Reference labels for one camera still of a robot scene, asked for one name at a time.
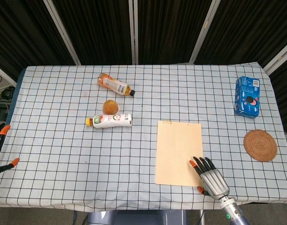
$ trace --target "grid pattern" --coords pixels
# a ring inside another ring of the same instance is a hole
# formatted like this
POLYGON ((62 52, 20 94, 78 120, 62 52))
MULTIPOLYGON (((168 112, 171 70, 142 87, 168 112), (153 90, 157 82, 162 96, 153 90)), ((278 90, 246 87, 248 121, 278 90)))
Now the grid pattern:
POLYGON ((269 77, 257 63, 234 66, 28 67, 0 164, 0 206, 79 211, 217 209, 195 187, 156 185, 158 120, 202 124, 204 156, 212 159, 241 203, 287 202, 287 143, 269 77), (135 97, 99 87, 109 73, 131 85, 135 97), (260 115, 234 116, 235 81, 260 79, 260 115), (133 114, 132 127, 93 129, 85 118, 113 99, 133 114), (263 129, 277 142, 272 162, 258 162, 243 139, 263 129))

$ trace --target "woven coaster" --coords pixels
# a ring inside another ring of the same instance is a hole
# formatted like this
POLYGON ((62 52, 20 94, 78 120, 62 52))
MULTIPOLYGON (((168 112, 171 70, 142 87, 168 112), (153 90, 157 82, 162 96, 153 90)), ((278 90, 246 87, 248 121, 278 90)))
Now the woven coaster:
POLYGON ((277 144, 264 130, 252 130, 243 140, 247 153, 257 161, 268 162, 277 155, 277 144))

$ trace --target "floor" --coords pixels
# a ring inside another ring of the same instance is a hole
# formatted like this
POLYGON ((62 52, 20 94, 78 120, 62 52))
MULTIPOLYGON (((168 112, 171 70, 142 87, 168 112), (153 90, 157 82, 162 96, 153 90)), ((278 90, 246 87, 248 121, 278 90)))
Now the floor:
MULTIPOLYGON (((287 204, 246 204, 241 206, 251 225, 287 224, 287 204)), ((40 208, 0 208, 0 225, 70 225, 73 223, 71 210, 40 208)), ((228 220, 220 210, 205 211, 206 225, 228 225, 228 220)), ((77 212, 76 225, 81 225, 86 213, 77 212)), ((199 211, 188 211, 188 225, 197 225, 199 211)))

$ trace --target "blue box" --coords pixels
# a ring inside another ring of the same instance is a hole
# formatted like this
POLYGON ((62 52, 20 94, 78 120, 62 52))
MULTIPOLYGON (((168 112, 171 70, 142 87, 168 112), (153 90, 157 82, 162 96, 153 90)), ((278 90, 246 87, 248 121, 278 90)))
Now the blue box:
POLYGON ((260 80, 240 77, 235 86, 234 114, 255 118, 259 115, 260 80))

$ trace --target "black curtain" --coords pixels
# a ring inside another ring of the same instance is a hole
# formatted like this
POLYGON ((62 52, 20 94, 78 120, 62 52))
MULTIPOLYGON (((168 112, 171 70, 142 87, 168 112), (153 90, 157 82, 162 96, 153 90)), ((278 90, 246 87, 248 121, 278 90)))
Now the black curtain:
POLYGON ((270 79, 274 88, 283 128, 287 132, 287 61, 270 75, 270 79))
POLYGON ((0 0, 0 68, 16 81, 36 65, 74 62, 42 0, 0 0))
POLYGON ((287 0, 222 0, 195 64, 257 61, 287 45, 287 0))
POLYGON ((128 0, 54 0, 82 65, 132 64, 128 0))
POLYGON ((138 0, 139 64, 189 62, 211 0, 138 0))

